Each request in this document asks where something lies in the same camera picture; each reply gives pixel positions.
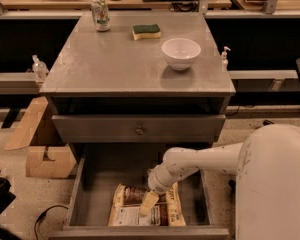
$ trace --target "green sponge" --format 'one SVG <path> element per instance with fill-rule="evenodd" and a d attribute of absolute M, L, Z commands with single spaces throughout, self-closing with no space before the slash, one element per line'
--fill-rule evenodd
<path fill-rule="evenodd" d="M 152 25 L 134 25 L 133 26 L 133 38 L 134 40 L 142 38 L 160 38 L 161 31 L 157 24 Z"/>

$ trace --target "concrete floor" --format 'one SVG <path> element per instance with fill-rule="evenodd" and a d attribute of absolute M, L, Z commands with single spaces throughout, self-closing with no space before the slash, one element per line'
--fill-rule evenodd
<path fill-rule="evenodd" d="M 243 142 L 254 130 L 263 126 L 265 119 L 274 123 L 300 126 L 300 106 L 283 107 L 229 107 L 227 120 L 215 146 Z M 6 142 L 18 125 L 1 129 L 5 112 L 0 112 L 0 170 L 1 177 L 11 183 L 11 192 L 16 195 L 12 204 L 0 215 L 0 227 L 9 230 L 20 239 L 36 239 L 34 224 L 38 216 L 54 205 L 68 206 L 74 179 L 37 179 L 25 177 L 27 148 L 4 151 Z M 235 204 L 228 181 L 232 177 L 215 172 L 206 172 L 211 203 L 211 213 L 216 224 L 234 232 Z M 48 239 L 55 230 L 62 230 L 67 210 L 53 208 L 38 225 L 38 239 Z"/>

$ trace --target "closed drawer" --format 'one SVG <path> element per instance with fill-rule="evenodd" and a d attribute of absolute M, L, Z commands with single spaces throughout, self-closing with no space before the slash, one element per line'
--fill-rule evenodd
<path fill-rule="evenodd" d="M 107 226 L 118 184 L 147 187 L 147 170 L 165 151 L 164 144 L 85 144 L 65 227 L 50 239 L 226 239 L 228 230 L 215 226 L 209 215 L 203 172 L 179 182 L 186 226 Z"/>
<path fill-rule="evenodd" d="M 216 141 L 224 115 L 55 115 L 64 142 Z"/>

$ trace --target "gray cabinet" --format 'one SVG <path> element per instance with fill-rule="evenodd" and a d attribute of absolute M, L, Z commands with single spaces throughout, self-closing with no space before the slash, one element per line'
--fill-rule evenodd
<path fill-rule="evenodd" d="M 186 227 L 107 226 L 117 185 L 146 187 L 147 169 L 171 145 L 211 145 L 235 93 L 202 15 L 110 17 L 106 33 L 96 32 L 90 13 L 80 18 L 40 90 L 62 140 L 83 144 L 67 223 L 52 239 L 225 239 L 227 230 L 209 216 L 201 173 L 180 183 Z M 161 28 L 160 39 L 133 40 L 133 25 L 153 23 Z M 173 37 L 195 40 L 202 48 L 183 72 L 170 68 L 161 53 L 163 42 Z"/>

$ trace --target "cardboard box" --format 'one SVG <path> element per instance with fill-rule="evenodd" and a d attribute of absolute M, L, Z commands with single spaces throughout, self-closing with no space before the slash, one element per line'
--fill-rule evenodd
<path fill-rule="evenodd" d="M 52 122 L 52 111 L 45 97 L 32 99 L 5 150 L 28 146 L 60 145 L 61 138 Z"/>
<path fill-rule="evenodd" d="M 28 148 L 27 177 L 67 178 L 76 164 L 70 147 L 62 143 L 52 122 L 45 97 L 31 101 L 5 146 L 5 150 L 21 148 Z"/>
<path fill-rule="evenodd" d="M 67 178 L 76 161 L 69 146 L 28 148 L 26 176 L 39 178 Z"/>

